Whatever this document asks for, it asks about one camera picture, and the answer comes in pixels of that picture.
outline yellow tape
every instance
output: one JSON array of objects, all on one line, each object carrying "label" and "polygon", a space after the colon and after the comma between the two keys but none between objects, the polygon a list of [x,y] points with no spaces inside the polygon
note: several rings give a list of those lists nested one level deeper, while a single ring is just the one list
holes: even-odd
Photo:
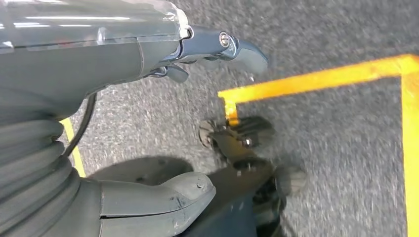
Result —
[{"label": "yellow tape", "polygon": [[408,236],[419,237],[419,73],[402,78],[402,124]]},{"label": "yellow tape", "polygon": [[419,57],[401,55],[220,91],[226,119],[238,123],[237,104],[385,77],[401,76],[408,236],[419,237]]},{"label": "yellow tape", "polygon": [[[64,126],[68,141],[71,141],[71,139],[73,139],[74,137],[74,130],[73,130],[73,126],[71,125],[70,119],[66,118],[62,120],[60,123],[62,123]],[[84,172],[82,157],[80,156],[79,148],[76,146],[71,154],[73,155],[73,159],[74,159],[74,167],[76,168],[77,172],[79,172],[80,177],[83,177],[83,178],[86,177],[86,173]]]}]

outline screw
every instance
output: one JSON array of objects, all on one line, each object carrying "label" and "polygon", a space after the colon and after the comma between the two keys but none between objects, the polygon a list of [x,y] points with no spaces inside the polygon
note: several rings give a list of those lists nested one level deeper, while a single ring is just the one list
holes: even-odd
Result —
[{"label": "screw", "polygon": [[230,45],[230,37],[227,33],[221,32],[220,33],[220,44],[221,46],[227,48]]}]

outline caster wheel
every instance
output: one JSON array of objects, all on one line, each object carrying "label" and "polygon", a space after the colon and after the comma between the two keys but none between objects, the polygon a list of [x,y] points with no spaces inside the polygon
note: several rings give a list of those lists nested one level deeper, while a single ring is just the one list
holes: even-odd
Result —
[{"label": "caster wheel", "polygon": [[230,127],[244,147],[255,148],[272,141],[275,130],[271,123],[262,117],[240,119],[236,126]]},{"label": "caster wheel", "polygon": [[199,130],[198,130],[198,137],[201,141],[201,144],[208,149],[213,149],[213,142],[211,137],[209,136],[210,133],[215,131],[216,125],[214,121],[205,120],[200,122]]},{"label": "caster wheel", "polygon": [[280,196],[299,193],[307,184],[307,174],[298,166],[279,166],[275,170],[276,189]]}]

